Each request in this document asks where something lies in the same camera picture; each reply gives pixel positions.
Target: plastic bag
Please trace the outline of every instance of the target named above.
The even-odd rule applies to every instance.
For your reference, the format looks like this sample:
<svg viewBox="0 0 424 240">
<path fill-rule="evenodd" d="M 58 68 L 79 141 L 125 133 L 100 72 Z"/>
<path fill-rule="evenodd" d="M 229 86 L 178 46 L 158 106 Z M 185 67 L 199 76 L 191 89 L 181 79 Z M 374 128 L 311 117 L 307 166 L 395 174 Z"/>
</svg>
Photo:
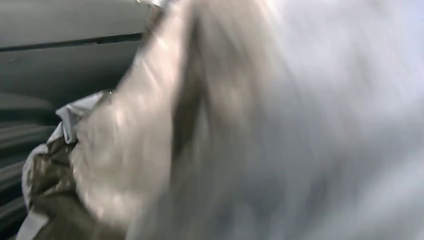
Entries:
<svg viewBox="0 0 424 240">
<path fill-rule="evenodd" d="M 99 221 L 124 231 L 169 183 L 188 4 L 168 6 L 167 18 L 139 49 L 111 99 L 79 123 L 70 157 L 77 193 Z"/>
</svg>

